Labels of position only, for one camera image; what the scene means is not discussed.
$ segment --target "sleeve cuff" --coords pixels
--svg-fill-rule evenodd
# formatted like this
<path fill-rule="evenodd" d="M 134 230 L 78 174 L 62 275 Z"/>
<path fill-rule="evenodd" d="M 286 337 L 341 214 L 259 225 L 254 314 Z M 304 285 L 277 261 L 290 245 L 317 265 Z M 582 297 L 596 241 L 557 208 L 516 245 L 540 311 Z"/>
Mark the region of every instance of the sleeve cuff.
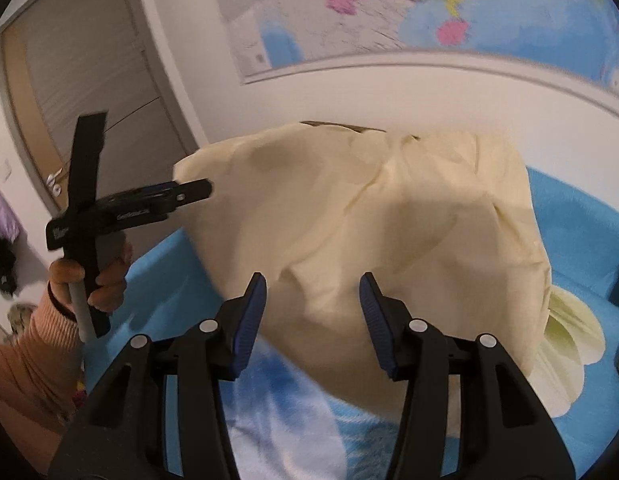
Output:
<path fill-rule="evenodd" d="M 54 307 L 48 293 L 43 295 L 34 311 L 33 322 L 40 338 L 50 346 L 66 351 L 81 346 L 78 325 Z"/>
<path fill-rule="evenodd" d="M 72 322 L 76 322 L 76 315 L 69 310 L 65 305 L 60 303 L 58 299 L 54 296 L 53 291 L 51 290 L 51 283 L 47 283 L 47 295 L 49 296 L 49 300 L 54 308 L 59 311 L 64 317 Z"/>

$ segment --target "blue gripper pad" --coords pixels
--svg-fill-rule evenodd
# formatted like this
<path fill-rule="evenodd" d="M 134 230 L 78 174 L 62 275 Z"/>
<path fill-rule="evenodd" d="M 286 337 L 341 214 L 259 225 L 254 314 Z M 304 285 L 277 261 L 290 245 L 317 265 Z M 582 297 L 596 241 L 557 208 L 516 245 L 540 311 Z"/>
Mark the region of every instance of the blue gripper pad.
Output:
<path fill-rule="evenodd" d="M 381 305 L 385 298 L 371 272 L 366 272 L 361 278 L 359 297 L 376 357 L 381 368 L 393 378 L 398 370 L 394 355 L 394 337 Z"/>
<path fill-rule="evenodd" d="M 256 272 L 244 294 L 243 317 L 236 327 L 232 352 L 234 360 L 232 370 L 236 377 L 240 375 L 249 362 L 260 326 L 260 319 L 267 302 L 267 282 L 262 274 Z"/>

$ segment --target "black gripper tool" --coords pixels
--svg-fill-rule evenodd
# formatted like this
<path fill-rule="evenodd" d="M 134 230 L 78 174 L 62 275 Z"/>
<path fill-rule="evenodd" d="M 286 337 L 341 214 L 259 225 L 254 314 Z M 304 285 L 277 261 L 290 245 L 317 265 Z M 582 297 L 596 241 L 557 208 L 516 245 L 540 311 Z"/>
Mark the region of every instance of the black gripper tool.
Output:
<path fill-rule="evenodd" d="M 239 480 L 218 381 L 247 366 L 267 298 L 256 273 L 240 298 L 225 301 L 177 338 L 129 340 L 68 428 L 50 480 Z M 167 471 L 164 390 L 178 379 L 183 477 Z"/>
<path fill-rule="evenodd" d="M 166 220 L 176 208 L 200 200 L 212 193 L 212 183 L 206 179 L 179 184 L 163 182 L 129 189 L 97 200 L 100 152 L 104 147 L 107 113 L 82 115 L 76 122 L 67 184 L 67 209 L 48 222 L 47 248 L 65 250 L 65 257 L 84 268 L 85 299 L 98 288 L 96 278 L 106 253 L 111 259 L 122 250 L 124 236 L 110 236 L 125 229 Z M 103 251 L 99 240 L 110 247 Z M 89 314 L 96 337 L 110 331 L 109 316 L 90 306 Z"/>
<path fill-rule="evenodd" d="M 489 334 L 443 335 L 383 296 L 371 272 L 359 294 L 381 368 L 408 381 L 386 480 L 441 478 L 448 376 L 461 376 L 461 450 L 448 480 L 574 480 L 567 448 L 525 376 Z"/>

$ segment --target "door frame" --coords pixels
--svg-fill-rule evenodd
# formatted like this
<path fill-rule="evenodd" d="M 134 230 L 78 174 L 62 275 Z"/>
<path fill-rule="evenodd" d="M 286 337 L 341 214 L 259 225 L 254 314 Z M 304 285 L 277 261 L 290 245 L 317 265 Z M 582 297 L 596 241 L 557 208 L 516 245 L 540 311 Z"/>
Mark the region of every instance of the door frame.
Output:
<path fill-rule="evenodd" d="M 37 0 L 26 0 L 25 3 L 23 3 L 22 6 L 16 10 L 16 12 L 14 12 L 4 23 L 0 25 L 0 100 L 4 110 L 7 126 L 10 135 L 14 140 L 16 152 L 19 155 L 20 161 L 22 162 L 34 189 L 38 193 L 38 196 L 42 199 L 45 207 L 47 207 L 51 215 L 55 216 L 60 212 L 60 208 L 37 169 L 37 164 L 34 161 L 29 148 L 27 147 L 24 137 L 22 136 L 22 131 L 20 130 L 20 126 L 14 113 L 9 84 L 7 81 L 3 51 L 4 32 L 36 1 Z M 171 82 L 164 69 L 163 62 L 158 54 L 158 49 L 156 48 L 149 24 L 147 23 L 147 16 L 145 15 L 142 1 L 125 1 L 128 4 L 132 25 L 136 28 L 138 33 L 138 38 L 140 41 L 138 48 L 144 55 L 145 62 L 147 64 L 147 71 L 158 89 L 158 93 L 161 101 L 163 102 L 167 116 L 174 127 L 176 135 L 179 137 L 185 153 L 187 155 L 191 155 L 198 150 L 199 146 L 192 134 L 187 120 L 185 120 L 178 99 L 176 98 L 176 94 L 174 93 Z"/>

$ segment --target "white handle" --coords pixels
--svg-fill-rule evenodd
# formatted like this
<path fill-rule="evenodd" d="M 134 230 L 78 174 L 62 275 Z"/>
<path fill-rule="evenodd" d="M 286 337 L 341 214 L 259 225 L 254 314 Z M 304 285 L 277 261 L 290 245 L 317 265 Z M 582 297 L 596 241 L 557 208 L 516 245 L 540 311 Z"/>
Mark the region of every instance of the white handle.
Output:
<path fill-rule="evenodd" d="M 92 316 L 89 314 L 89 304 L 87 303 L 87 293 L 84 290 L 84 282 L 69 283 L 69 295 L 71 304 L 74 307 L 76 323 L 78 324 L 78 336 L 83 343 L 96 339 L 96 330 L 92 323 Z"/>

